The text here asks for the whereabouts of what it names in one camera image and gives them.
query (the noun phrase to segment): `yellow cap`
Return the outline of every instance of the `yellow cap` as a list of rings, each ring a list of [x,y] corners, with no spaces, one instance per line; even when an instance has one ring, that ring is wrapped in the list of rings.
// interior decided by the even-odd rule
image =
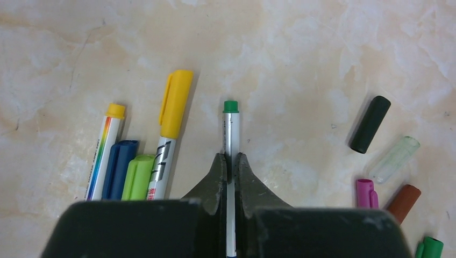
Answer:
[[[124,119],[125,107],[114,103],[109,103],[108,111],[106,112],[107,117],[114,117],[118,119]]]
[[[188,70],[177,70],[168,76],[158,121],[161,136],[171,139],[179,136],[192,79],[193,72]]]

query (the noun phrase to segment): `green cap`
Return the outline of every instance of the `green cap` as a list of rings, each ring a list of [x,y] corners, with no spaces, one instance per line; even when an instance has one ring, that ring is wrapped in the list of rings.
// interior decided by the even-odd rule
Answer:
[[[443,243],[435,238],[426,236],[416,249],[416,258],[440,258],[443,250]]]
[[[225,101],[223,104],[224,113],[239,113],[237,101]]]
[[[122,200],[145,200],[154,166],[154,155],[138,155],[130,161]]]

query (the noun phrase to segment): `white marker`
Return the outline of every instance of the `white marker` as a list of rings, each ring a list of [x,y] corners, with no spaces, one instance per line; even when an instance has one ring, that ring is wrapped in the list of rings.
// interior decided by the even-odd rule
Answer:
[[[116,143],[120,121],[124,119],[124,113],[124,106],[113,103],[109,104],[108,111],[101,125],[94,164],[90,172],[89,186],[85,191],[86,200],[101,200],[109,154],[111,153],[112,145]]]
[[[227,166],[226,187],[226,256],[236,257],[236,206],[234,203],[234,163],[240,152],[240,116],[237,101],[225,101],[223,119],[223,149]]]
[[[168,76],[159,117],[160,140],[147,190],[147,200],[165,197],[176,139],[179,136],[192,79],[193,72],[187,70],[177,70]]]

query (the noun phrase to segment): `pen barrel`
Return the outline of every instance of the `pen barrel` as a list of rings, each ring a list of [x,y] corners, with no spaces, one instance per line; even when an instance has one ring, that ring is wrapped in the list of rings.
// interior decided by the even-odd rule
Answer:
[[[227,166],[227,181],[232,181],[232,169],[236,156],[240,152],[240,115],[239,113],[223,114],[223,150]]]
[[[147,190],[147,200],[164,199],[175,147],[175,139],[160,137]]]
[[[223,110],[223,150],[227,166],[226,256],[236,257],[236,203],[234,166],[240,152],[240,114],[238,102],[225,101]]]
[[[121,119],[104,116],[90,172],[85,200],[101,200],[111,147],[116,143]]]

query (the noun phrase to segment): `green pen tip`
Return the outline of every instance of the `green pen tip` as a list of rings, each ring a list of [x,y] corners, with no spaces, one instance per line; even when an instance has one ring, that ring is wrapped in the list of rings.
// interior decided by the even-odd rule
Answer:
[[[225,101],[223,105],[224,113],[239,113],[237,101]]]

